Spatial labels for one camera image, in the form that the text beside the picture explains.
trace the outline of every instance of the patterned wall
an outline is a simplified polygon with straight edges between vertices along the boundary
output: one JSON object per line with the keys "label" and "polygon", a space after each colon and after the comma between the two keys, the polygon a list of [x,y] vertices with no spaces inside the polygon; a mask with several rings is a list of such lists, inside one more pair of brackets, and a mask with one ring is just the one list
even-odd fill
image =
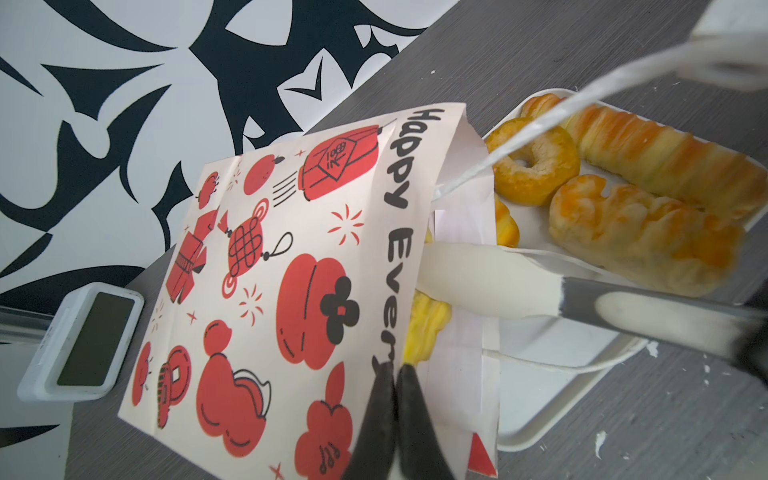
{"label": "patterned wall", "polygon": [[0,304],[176,241],[207,162],[301,135],[457,0],[6,0]]}

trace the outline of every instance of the red lantern illustration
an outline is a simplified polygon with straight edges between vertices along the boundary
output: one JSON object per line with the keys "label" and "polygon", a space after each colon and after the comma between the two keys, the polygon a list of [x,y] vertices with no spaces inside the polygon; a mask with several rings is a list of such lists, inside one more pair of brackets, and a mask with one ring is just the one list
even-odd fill
{"label": "red lantern illustration", "polygon": [[379,159],[379,125],[329,138],[312,149],[299,170],[299,190],[315,200],[355,180]]}

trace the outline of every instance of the red coin illustration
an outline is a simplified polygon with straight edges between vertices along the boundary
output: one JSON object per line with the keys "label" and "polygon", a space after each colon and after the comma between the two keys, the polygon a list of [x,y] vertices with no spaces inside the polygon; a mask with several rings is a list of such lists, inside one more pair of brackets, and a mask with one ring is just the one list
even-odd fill
{"label": "red coin illustration", "polygon": [[171,406],[178,405],[190,386],[192,364],[187,349],[175,346],[157,377],[157,426],[165,427]]}
{"label": "red coin illustration", "polygon": [[379,159],[379,125],[329,138],[312,149],[299,170],[299,190],[315,200],[364,174]]}
{"label": "red coin illustration", "polygon": [[299,255],[283,275],[277,297],[277,346],[291,363],[321,369],[341,343],[344,326],[355,326],[359,306],[338,260]]}

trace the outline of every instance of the white rope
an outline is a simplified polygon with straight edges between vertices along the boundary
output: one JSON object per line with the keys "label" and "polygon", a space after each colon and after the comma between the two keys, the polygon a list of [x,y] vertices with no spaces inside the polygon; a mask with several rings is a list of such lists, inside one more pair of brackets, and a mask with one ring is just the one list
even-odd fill
{"label": "white rope", "polygon": [[637,344],[626,352],[616,356],[612,359],[604,360],[602,362],[592,363],[585,366],[565,366],[565,365],[552,365],[550,363],[534,362],[533,360],[519,359],[516,356],[506,355],[498,350],[483,349],[482,354],[492,359],[502,360],[506,362],[513,362],[519,365],[532,366],[536,369],[546,370],[547,372],[562,372],[562,373],[592,373],[599,372],[600,370],[610,369],[612,366],[616,366],[619,363],[626,362],[631,357],[637,355],[648,344],[647,339],[641,339]]}

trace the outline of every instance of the white paint chip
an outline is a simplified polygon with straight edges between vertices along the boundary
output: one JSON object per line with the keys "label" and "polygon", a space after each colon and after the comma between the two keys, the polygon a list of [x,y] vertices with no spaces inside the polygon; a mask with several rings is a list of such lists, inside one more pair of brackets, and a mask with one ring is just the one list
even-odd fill
{"label": "white paint chip", "polygon": [[600,460],[602,460],[602,458],[600,458],[600,449],[603,448],[606,437],[608,437],[608,434],[605,430],[598,432],[597,436],[594,437],[594,456],[598,457]]}
{"label": "white paint chip", "polygon": [[648,349],[650,356],[654,357],[655,359],[659,358],[659,342],[648,342],[645,348]]}

